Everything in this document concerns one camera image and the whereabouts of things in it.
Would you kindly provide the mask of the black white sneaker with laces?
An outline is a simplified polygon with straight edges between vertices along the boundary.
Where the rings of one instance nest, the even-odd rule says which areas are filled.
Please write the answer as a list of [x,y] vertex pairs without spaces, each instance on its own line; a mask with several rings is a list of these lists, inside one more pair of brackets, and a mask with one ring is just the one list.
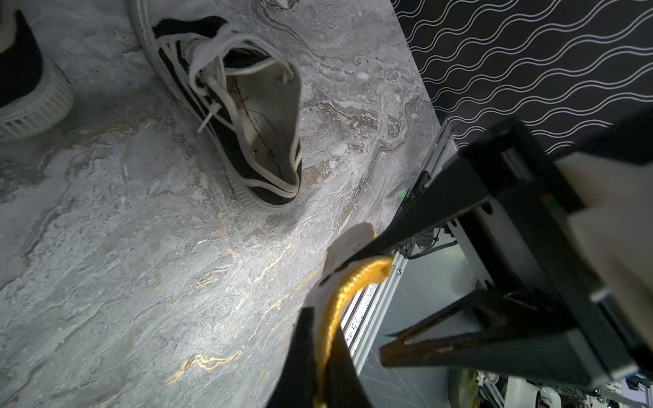
[[26,17],[1,3],[1,141],[42,134],[71,112],[74,93],[61,69],[45,56]]

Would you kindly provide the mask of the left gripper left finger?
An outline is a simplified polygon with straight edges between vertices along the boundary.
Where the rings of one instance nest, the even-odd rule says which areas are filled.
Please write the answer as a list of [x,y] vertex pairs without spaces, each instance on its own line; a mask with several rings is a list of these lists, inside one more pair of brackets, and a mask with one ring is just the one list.
[[287,357],[267,407],[313,407],[316,393],[313,322],[315,310],[302,308]]

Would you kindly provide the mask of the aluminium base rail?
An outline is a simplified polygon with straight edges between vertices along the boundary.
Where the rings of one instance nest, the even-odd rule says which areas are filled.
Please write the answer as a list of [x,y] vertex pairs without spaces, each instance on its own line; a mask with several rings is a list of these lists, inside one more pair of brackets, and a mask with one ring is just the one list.
[[[428,185],[430,179],[440,172],[443,163],[457,151],[452,138],[450,121],[445,120],[418,172],[418,177],[415,178],[411,189],[404,194],[398,209],[399,212],[405,210],[411,199]],[[413,248],[413,244],[403,244],[399,249],[394,250],[392,252],[394,260],[389,277],[380,284],[372,284],[358,292],[345,310],[341,327],[357,374],[363,370],[396,287],[401,280],[402,272],[408,263],[404,253],[411,253]]]

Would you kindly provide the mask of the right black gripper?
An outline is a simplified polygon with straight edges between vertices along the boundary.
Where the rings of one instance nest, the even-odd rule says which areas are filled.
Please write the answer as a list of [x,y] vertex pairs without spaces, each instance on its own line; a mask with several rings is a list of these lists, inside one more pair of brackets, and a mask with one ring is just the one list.
[[480,288],[394,333],[384,367],[461,367],[592,388],[652,373],[652,352],[571,240],[583,203],[529,129],[492,127],[364,248],[386,255],[448,222]]

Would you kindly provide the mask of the orange insole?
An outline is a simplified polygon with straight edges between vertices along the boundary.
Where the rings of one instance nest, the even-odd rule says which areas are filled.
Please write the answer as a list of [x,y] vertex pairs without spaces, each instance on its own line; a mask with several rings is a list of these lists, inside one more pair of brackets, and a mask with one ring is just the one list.
[[392,270],[394,258],[387,254],[352,257],[377,236],[372,224],[356,224],[339,236],[326,251],[322,277],[309,291],[304,306],[314,311],[313,357],[316,363],[315,407],[325,407],[324,379],[333,341],[343,310],[357,292],[383,282]]

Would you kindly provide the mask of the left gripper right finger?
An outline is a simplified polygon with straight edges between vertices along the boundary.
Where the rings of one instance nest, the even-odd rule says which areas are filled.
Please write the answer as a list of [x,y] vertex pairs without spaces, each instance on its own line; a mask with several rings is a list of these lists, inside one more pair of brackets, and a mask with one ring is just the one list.
[[324,398],[328,408],[372,408],[359,381],[340,327],[333,338],[331,354],[326,365]]

